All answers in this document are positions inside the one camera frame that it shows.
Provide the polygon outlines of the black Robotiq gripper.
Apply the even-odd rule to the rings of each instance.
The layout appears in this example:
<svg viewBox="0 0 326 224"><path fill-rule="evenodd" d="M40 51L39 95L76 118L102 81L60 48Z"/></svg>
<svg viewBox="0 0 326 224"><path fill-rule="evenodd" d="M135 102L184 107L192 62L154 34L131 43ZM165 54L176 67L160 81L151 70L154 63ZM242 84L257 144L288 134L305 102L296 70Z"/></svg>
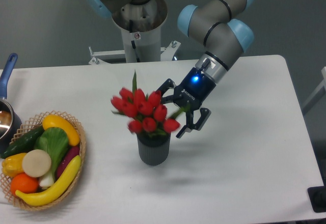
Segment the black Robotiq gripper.
<svg viewBox="0 0 326 224"><path fill-rule="evenodd" d="M161 94L161 104L171 103L176 104L179 107L187 107L189 109L189 111L186 112L186 123L177 133L177 138L181 138L186 132L192 132L193 130L200 131L202 129L211 115L211 110L200 107L203 101L215 87L215 82L208 76L199 72L198 69L192 68L178 86L176 86L174 81L168 78L156 90ZM172 94L165 96L165 93L168 91L172 91ZM200 112L200 117L198 121L194 123L193 111L198 109Z"/></svg>

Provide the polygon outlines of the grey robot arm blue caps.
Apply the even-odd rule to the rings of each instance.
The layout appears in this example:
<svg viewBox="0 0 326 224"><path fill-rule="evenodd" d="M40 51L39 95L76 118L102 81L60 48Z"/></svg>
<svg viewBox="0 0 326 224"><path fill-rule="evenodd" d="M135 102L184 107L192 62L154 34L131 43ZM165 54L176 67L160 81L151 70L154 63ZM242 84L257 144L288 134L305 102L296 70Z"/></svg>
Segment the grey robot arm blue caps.
<svg viewBox="0 0 326 224"><path fill-rule="evenodd" d="M161 27L168 9L164 0L87 0L104 18L111 18L121 30L126 61L129 63L161 61ZM179 30L205 48L195 67L181 84L167 80L160 90L173 89L163 99L179 107L188 107L186 124L178 132L201 130L210 116L203 101L254 40L252 30L236 16L253 0L211 0L202 7L188 5L177 20Z"/></svg>

